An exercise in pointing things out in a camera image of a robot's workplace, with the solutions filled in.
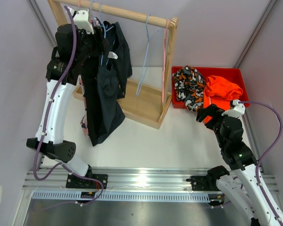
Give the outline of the orange camouflage shorts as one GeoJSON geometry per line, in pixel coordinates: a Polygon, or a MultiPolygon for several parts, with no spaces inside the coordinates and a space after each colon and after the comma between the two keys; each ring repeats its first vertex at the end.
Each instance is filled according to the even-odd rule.
{"type": "Polygon", "coordinates": [[[175,100],[187,110],[197,112],[204,104],[206,81],[198,69],[186,65],[173,73],[175,100]]]}

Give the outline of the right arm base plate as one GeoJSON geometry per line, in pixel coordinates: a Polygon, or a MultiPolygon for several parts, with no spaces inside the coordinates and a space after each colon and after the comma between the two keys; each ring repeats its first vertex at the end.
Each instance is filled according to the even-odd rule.
{"type": "Polygon", "coordinates": [[[193,191],[220,191],[216,179],[209,176],[190,176],[186,182],[191,184],[193,191]]]}

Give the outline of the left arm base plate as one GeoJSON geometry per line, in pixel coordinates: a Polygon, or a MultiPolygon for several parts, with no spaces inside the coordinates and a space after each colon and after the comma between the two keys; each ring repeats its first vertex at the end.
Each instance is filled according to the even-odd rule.
{"type": "MultiPolygon", "coordinates": [[[[93,179],[100,181],[103,184],[104,189],[107,188],[108,174],[93,174],[93,179]]],[[[100,190],[101,185],[95,181],[81,179],[74,175],[68,175],[66,181],[66,188],[100,190]]]]}

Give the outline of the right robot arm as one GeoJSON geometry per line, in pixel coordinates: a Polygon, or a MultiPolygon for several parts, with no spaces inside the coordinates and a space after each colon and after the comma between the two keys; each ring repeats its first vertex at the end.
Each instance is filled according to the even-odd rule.
{"type": "Polygon", "coordinates": [[[260,173],[262,160],[256,159],[252,150],[243,142],[242,122],[245,102],[230,101],[229,110],[211,104],[197,111],[196,120],[202,122],[210,116],[206,128],[216,136],[221,155],[230,167],[217,166],[207,171],[206,185],[220,190],[243,214],[251,226],[283,226],[283,211],[272,197],[260,173]]]}

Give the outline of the dark navy shorts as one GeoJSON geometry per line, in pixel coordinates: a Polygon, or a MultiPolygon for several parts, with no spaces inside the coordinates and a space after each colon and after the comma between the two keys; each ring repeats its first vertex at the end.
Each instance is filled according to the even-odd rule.
{"type": "Polygon", "coordinates": [[[87,130],[93,146],[103,143],[124,121],[117,102],[120,81],[117,71],[99,63],[98,57],[85,60],[82,80],[86,102],[87,130]]]}

